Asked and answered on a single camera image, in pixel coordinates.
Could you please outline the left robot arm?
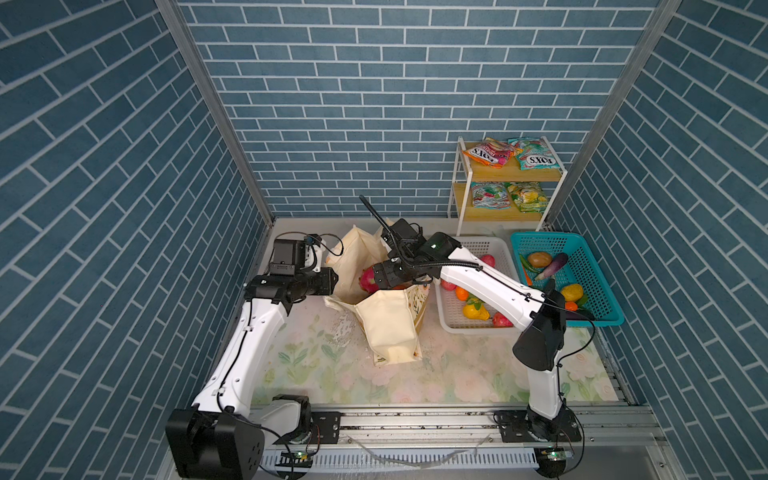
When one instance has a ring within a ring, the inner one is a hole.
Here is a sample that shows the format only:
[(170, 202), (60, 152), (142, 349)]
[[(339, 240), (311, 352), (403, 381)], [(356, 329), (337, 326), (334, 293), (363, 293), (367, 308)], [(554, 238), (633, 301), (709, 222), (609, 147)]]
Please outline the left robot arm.
[(292, 306), (332, 294), (333, 269), (294, 275), (258, 275), (245, 287), (235, 332), (191, 406), (172, 411), (165, 433), (177, 473), (187, 479), (252, 479), (266, 447), (308, 439), (311, 404), (302, 395), (278, 395), (255, 419), (251, 400), (268, 350)]

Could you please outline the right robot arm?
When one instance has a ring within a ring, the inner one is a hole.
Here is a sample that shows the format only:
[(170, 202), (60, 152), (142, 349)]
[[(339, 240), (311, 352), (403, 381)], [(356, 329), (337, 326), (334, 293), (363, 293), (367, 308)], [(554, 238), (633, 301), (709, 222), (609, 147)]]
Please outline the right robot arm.
[(558, 368), (563, 357), (568, 311), (553, 287), (528, 287), (480, 260), (455, 238), (438, 232), (426, 238), (404, 219), (378, 218), (388, 258), (372, 267), (375, 285), (390, 290), (407, 282), (445, 280), (476, 294), (519, 331), (514, 357), (527, 369), (528, 431), (553, 442), (576, 422), (562, 397)]

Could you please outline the pink dragon fruit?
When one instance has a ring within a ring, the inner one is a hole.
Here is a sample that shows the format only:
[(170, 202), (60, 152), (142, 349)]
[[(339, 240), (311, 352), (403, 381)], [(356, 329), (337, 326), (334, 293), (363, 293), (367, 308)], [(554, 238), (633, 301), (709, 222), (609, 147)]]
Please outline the pink dragon fruit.
[(360, 288), (367, 294), (376, 293), (379, 290), (379, 286), (375, 279), (375, 272), (372, 267), (364, 269), (359, 277)]

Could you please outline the orange pink snack bag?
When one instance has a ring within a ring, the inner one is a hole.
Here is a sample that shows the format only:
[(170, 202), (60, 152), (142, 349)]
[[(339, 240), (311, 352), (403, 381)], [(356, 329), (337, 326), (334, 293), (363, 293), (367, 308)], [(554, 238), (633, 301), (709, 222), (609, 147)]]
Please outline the orange pink snack bag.
[(463, 153), (472, 161), (491, 168), (500, 169), (509, 162), (515, 153), (515, 149), (509, 143), (499, 142), (488, 137), (467, 148)]

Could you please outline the cream canvas grocery bag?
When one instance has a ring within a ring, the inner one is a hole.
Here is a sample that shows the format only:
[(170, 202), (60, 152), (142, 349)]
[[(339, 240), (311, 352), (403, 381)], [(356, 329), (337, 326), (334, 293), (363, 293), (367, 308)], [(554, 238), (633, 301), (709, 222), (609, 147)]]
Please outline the cream canvas grocery bag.
[(398, 285), (393, 290), (369, 293), (360, 281), (364, 271), (387, 259), (380, 236), (356, 226), (342, 238), (324, 261), (338, 275), (325, 305), (350, 313), (360, 325), (376, 366), (420, 361), (422, 359), (418, 331), (421, 327), (430, 293), (427, 285)]

